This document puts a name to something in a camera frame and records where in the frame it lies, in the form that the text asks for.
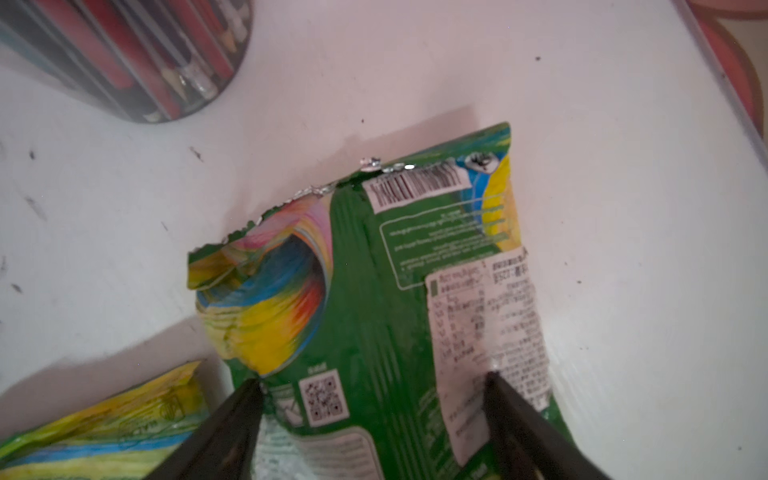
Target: qr code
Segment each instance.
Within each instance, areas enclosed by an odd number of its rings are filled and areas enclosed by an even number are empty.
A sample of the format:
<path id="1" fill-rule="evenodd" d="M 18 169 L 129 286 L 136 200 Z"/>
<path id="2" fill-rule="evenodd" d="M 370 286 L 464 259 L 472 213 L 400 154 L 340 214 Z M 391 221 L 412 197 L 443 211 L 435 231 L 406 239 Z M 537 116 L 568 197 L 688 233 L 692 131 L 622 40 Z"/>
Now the qr code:
<path id="1" fill-rule="evenodd" d="M 328 425 L 349 418 L 339 370 L 319 373 L 299 381 L 310 426 Z"/>

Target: red pencil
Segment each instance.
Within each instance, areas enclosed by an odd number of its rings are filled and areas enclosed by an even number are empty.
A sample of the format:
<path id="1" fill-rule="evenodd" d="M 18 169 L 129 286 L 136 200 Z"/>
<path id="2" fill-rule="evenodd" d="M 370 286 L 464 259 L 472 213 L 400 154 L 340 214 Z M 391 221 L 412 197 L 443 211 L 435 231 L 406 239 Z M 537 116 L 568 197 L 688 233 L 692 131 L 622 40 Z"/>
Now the red pencil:
<path id="1" fill-rule="evenodd" d="M 33 0 L 72 44 L 104 75 L 113 87 L 130 88 L 134 79 L 94 34 L 77 10 L 61 0 Z"/>
<path id="2" fill-rule="evenodd" d="M 219 38 L 219 41 L 221 41 L 221 44 L 227 51 L 235 53 L 237 51 L 235 37 L 229 29 L 227 18 L 218 9 L 218 5 L 214 6 L 210 0 L 192 0 L 192 3 L 197 7 L 197 11 L 208 25 L 208 28 Z"/>
<path id="3" fill-rule="evenodd" d="M 181 116 L 181 108 L 167 89 L 160 72 L 120 15 L 104 0 L 74 0 L 83 14 L 94 24 L 125 67 L 135 76 L 158 108 L 169 119 Z"/>
<path id="4" fill-rule="evenodd" d="M 216 38 L 210 30 L 208 30 L 208 27 L 200 17 L 200 14 L 192 4 L 189 3 L 189 0 L 167 0 L 167 2 L 174 10 L 174 13 L 186 29 L 192 41 L 200 49 L 200 53 L 202 53 L 205 59 L 208 60 L 208 63 L 214 68 L 215 72 L 222 78 L 222 80 L 231 78 L 235 73 L 232 64 L 227 58 L 227 55 L 221 51 L 221 48 L 216 42 Z"/>

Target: pencil tip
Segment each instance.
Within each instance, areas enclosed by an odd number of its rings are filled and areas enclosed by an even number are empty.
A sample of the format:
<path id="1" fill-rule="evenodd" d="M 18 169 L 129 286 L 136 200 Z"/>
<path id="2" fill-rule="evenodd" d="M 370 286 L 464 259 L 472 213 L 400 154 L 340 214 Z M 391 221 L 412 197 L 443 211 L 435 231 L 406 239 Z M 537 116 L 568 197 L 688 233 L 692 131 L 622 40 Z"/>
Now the pencil tip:
<path id="1" fill-rule="evenodd" d="M 221 35 L 219 35 L 219 40 L 221 40 L 221 44 L 224 46 L 224 48 L 227 49 L 229 53 L 237 52 L 237 46 L 235 45 L 235 37 L 232 34 L 231 30 L 227 30 Z"/>
<path id="2" fill-rule="evenodd" d="M 184 99 L 184 101 L 187 101 L 187 92 L 184 91 L 184 85 L 181 83 L 181 77 L 179 77 L 179 74 L 173 70 L 170 70 L 169 68 L 163 68 L 161 74 L 163 75 L 163 79 L 170 85 L 170 87 L 179 94 L 179 97 Z"/>

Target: barcode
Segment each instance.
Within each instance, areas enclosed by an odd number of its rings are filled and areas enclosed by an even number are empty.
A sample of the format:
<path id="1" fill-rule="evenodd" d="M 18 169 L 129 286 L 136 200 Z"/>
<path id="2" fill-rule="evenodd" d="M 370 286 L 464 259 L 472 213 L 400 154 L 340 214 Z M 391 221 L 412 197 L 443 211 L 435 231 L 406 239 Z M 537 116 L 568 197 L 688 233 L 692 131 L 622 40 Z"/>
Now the barcode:
<path id="1" fill-rule="evenodd" d="M 299 388 L 310 426 L 328 425 L 349 418 L 338 370 L 301 379 Z"/>
<path id="2" fill-rule="evenodd" d="M 512 266 L 506 270 L 502 270 L 500 272 L 494 272 L 493 273 L 493 283 L 499 284 L 505 280 L 509 280 L 510 278 L 514 277 L 521 277 L 528 273 L 528 264 L 527 263 L 521 263 L 516 266 Z"/>
<path id="3" fill-rule="evenodd" d="M 472 188 L 472 183 L 465 169 L 442 162 L 413 170 L 383 174 L 364 181 L 362 187 L 368 194 L 373 213 L 378 214 L 423 198 Z"/>
<path id="4" fill-rule="evenodd" d="M 524 258 L 525 258 L 525 256 L 523 256 L 523 255 L 517 255 L 514 258 L 508 258 L 506 260 L 502 260 L 501 262 L 495 262 L 493 264 L 493 270 L 496 271 L 496 270 L 499 270 L 501 268 L 506 268 L 508 266 L 516 265 L 516 264 L 520 263 L 521 261 L 523 261 Z"/>

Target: barcode label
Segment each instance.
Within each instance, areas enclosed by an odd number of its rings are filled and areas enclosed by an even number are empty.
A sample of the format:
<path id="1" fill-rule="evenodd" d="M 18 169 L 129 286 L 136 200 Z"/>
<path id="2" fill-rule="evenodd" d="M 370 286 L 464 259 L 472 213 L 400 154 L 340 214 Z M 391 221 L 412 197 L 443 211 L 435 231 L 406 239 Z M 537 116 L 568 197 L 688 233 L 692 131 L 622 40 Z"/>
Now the barcode label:
<path id="1" fill-rule="evenodd" d="M 349 418 L 339 371 L 334 369 L 299 380 L 301 398 L 311 427 Z"/>
<path id="2" fill-rule="evenodd" d="M 412 204 L 423 198 L 437 197 L 457 190 L 472 188 L 467 171 L 442 162 L 426 167 L 383 174 L 364 181 L 373 213 Z"/>

